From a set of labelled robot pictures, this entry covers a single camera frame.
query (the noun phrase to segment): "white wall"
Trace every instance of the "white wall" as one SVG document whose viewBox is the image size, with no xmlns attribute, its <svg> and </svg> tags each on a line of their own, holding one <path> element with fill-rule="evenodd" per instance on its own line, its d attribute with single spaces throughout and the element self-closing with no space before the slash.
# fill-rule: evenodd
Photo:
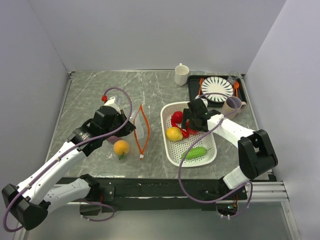
<svg viewBox="0 0 320 240">
<path fill-rule="evenodd" d="M 68 71 L 246 73 L 286 0 L 29 0 Z"/>
<path fill-rule="evenodd" d="M 245 78 L 304 240 L 320 236 L 319 12 L 319 0 L 287 0 Z"/>
<path fill-rule="evenodd" d="M 27 0 L 1 1 L 0 33 L 2 189 L 44 163 L 68 73 Z M 0 200 L 1 219 L 4 212 Z M 12 237 L 0 227 L 0 239 Z"/>
</svg>

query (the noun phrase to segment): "mug handle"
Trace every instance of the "mug handle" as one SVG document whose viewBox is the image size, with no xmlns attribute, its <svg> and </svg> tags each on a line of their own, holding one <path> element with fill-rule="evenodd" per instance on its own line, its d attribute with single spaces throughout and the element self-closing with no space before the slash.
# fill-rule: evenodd
<svg viewBox="0 0 320 240">
<path fill-rule="evenodd" d="M 247 107 L 247 103 L 245 101 L 241 102 L 241 107 L 238 109 L 238 113 L 241 113 Z"/>
</svg>

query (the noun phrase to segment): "plate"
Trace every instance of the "plate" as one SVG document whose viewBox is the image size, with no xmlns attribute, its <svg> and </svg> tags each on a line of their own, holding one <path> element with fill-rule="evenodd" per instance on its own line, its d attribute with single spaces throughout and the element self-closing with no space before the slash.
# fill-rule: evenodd
<svg viewBox="0 0 320 240">
<path fill-rule="evenodd" d="M 203 94 L 221 93 L 227 95 L 228 97 L 231 97 L 234 94 L 234 89 L 230 82 L 219 76 L 211 76 L 206 78 L 201 85 L 201 91 Z M 210 94 L 206 95 L 205 97 L 215 103 L 223 103 L 227 100 L 226 96 L 219 94 Z"/>
</svg>

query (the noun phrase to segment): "red vegetable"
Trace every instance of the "red vegetable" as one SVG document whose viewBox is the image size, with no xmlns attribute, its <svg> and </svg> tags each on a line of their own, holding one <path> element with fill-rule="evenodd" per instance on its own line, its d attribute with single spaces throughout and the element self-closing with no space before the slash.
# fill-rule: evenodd
<svg viewBox="0 0 320 240">
<path fill-rule="evenodd" d="M 189 121 L 186 122 L 185 130 L 191 135 L 196 135 L 198 133 L 198 131 L 195 131 L 195 130 L 192 130 L 191 128 L 189 128 Z"/>
<path fill-rule="evenodd" d="M 183 117 L 184 117 L 184 114 L 182 113 L 182 111 L 176 111 L 176 112 L 172 115 L 173 121 L 174 121 L 176 124 L 182 123 L 182 118 L 183 118 Z"/>
<path fill-rule="evenodd" d="M 174 121 L 174 116 L 173 116 L 173 115 L 172 115 L 172 117 L 171 117 L 171 125 L 172 125 L 172 127 L 176 127 L 176 128 L 178 128 L 178 129 L 180 129 L 180 131 L 181 131 L 181 133 L 182 133 L 182 136 L 183 136 L 184 138 L 188 138 L 188 137 L 189 137 L 189 133 L 188 133 L 186 130 L 181 129 L 181 127 L 179 127 L 179 126 L 176 124 L 176 122 Z"/>
</svg>

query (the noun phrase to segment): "perforated basket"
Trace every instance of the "perforated basket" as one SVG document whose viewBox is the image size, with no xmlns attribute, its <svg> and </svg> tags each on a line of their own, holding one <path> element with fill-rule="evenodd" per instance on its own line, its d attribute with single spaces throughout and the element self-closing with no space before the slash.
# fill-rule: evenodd
<svg viewBox="0 0 320 240">
<path fill-rule="evenodd" d="M 197 135 L 190 135 L 188 138 L 184 138 L 180 141 L 170 141 L 167 139 L 166 131 L 168 128 L 172 127 L 172 114 L 177 111 L 183 112 L 184 109 L 188 108 L 187 103 L 188 101 L 181 101 L 167 104 L 162 108 L 160 114 L 166 156 L 169 161 L 176 166 L 179 166 L 182 154 L 188 150 L 192 143 L 194 143 L 200 136 L 204 134 L 203 132 L 198 132 Z M 213 134 L 209 134 L 208 136 L 204 137 L 194 147 L 205 147 L 207 149 L 206 155 L 190 160 L 184 160 L 182 167 L 197 167 L 206 165 L 211 163 L 217 156 L 217 147 Z"/>
</svg>

